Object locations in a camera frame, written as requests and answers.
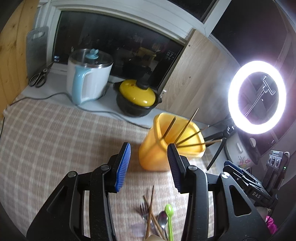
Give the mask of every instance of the window frame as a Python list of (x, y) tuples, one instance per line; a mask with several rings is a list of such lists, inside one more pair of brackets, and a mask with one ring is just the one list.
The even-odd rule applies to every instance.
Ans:
[(47, 63), (52, 61), (55, 34), (61, 11), (94, 12), (125, 19), (159, 32), (185, 45), (193, 29), (197, 29), (219, 48), (210, 36), (231, 0), (217, 0), (203, 22), (167, 0), (40, 0), (42, 3), (35, 28), (48, 26)]

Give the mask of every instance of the pink cloth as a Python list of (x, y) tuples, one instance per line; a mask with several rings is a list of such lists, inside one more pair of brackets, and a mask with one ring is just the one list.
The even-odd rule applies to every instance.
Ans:
[(266, 216), (267, 219), (267, 227), (271, 234), (274, 234), (277, 231), (277, 226), (274, 224), (274, 220), (270, 216)]

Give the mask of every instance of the checkered tablecloth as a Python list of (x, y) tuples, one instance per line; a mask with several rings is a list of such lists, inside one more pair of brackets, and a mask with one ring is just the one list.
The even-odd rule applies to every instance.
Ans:
[[(69, 171), (91, 172), (117, 154), (123, 142), (129, 142), (132, 152), (125, 183), (118, 194), (110, 194), (117, 239), (142, 240), (131, 232), (131, 225), (143, 222), (137, 210), (143, 194), (151, 193), (153, 184), (154, 213), (171, 203), (175, 210), (174, 237), (181, 239), (188, 195), (177, 192), (170, 172), (147, 172), (141, 168), (138, 149), (148, 130), (76, 108), (30, 99), (8, 107), (4, 116), (0, 139), (0, 202), (23, 234)], [(190, 162), (205, 170), (211, 158), (206, 150), (201, 159)], [(216, 173), (215, 165), (210, 171)], [(89, 234), (87, 202), (84, 212), (86, 234)], [(212, 209), (210, 230), (213, 230)]]

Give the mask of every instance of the yellow plastic bucket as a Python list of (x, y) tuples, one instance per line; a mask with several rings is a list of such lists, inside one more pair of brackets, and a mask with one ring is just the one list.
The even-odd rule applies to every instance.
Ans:
[[(174, 143), (175, 139), (181, 133), (188, 119), (177, 116), (175, 123), (170, 129), (165, 139), (161, 137), (167, 130), (175, 115), (169, 113), (161, 113), (156, 115), (153, 120), (153, 126), (145, 137), (139, 148), (139, 160), (141, 166), (148, 171), (169, 171), (170, 166), (167, 158), (168, 144)], [(198, 126), (191, 122), (186, 128), (185, 132), (180, 137), (179, 141), (191, 136), (199, 131)], [(197, 143), (204, 143), (201, 133), (195, 135), (181, 145), (191, 145)], [(202, 157), (205, 152), (205, 145), (198, 145), (193, 147), (178, 148), (178, 152), (186, 157)]]

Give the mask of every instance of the wooden chopstick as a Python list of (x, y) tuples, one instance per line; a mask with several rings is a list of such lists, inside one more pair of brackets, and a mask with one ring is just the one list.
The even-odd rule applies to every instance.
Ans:
[(186, 128), (189, 126), (190, 122), (193, 120), (194, 116), (196, 115), (198, 109), (199, 109), (199, 108), (197, 108), (197, 110), (194, 112), (194, 114), (193, 114), (192, 117), (189, 119), (189, 121), (187, 122), (187, 124), (184, 126), (183, 130), (181, 131), (181, 133), (178, 135), (178, 137), (177, 137), (176, 140), (174, 141), (174, 144), (176, 144), (177, 141), (180, 139), (181, 135), (183, 135), (184, 131), (186, 130)]
[(176, 119), (177, 119), (177, 117), (175, 116), (175, 117), (173, 118), (173, 120), (171, 121), (170, 125), (168, 126), (167, 130), (165, 131), (165, 133), (164, 133), (163, 136), (161, 137), (161, 140), (162, 140), (162, 139), (165, 139), (165, 137), (168, 135), (168, 133), (169, 133), (170, 129), (172, 128), (173, 124), (175, 123)]
[(185, 141), (189, 140), (190, 138), (194, 137), (195, 135), (199, 134), (200, 132), (202, 132), (202, 131), (204, 131), (205, 129), (208, 129), (208, 128), (209, 128), (209, 125), (207, 125), (207, 127), (203, 128), (203, 129), (199, 130), (198, 132), (195, 132), (194, 134), (192, 134), (191, 136), (187, 137), (186, 139), (178, 142), (176, 144), (176, 147), (178, 147), (180, 144), (184, 143)]
[(209, 142), (205, 142), (205, 143), (197, 143), (197, 144), (192, 144), (192, 145), (178, 146), (178, 148), (199, 146), (199, 145), (203, 145), (203, 144), (208, 145), (208, 144), (214, 144), (216, 142), (221, 142), (221, 141), (222, 141), (222, 139), (219, 139), (219, 140), (209, 141)]
[(152, 193), (151, 193), (151, 200), (150, 200), (150, 207), (149, 207), (149, 214), (148, 214), (148, 220), (147, 220), (147, 229), (146, 229), (145, 239), (147, 239), (149, 237), (149, 232), (150, 232), (150, 222), (151, 222), (151, 215), (152, 215), (153, 195), (154, 195), (154, 185), (152, 186)]
[[(147, 201), (147, 198), (145, 195), (143, 195), (143, 199), (144, 199), (144, 202), (145, 204), (147, 205), (147, 207), (149, 208), (149, 204), (148, 204), (148, 201)], [(156, 231), (158, 232), (158, 235), (163, 239), (163, 240), (166, 240), (165, 238), (165, 235), (163, 233), (163, 230), (161, 228), (161, 226), (159, 225), (159, 223), (157, 222), (157, 219), (156, 217), (154, 216), (154, 214), (152, 213), (152, 221), (154, 222), (154, 225), (157, 227)]]

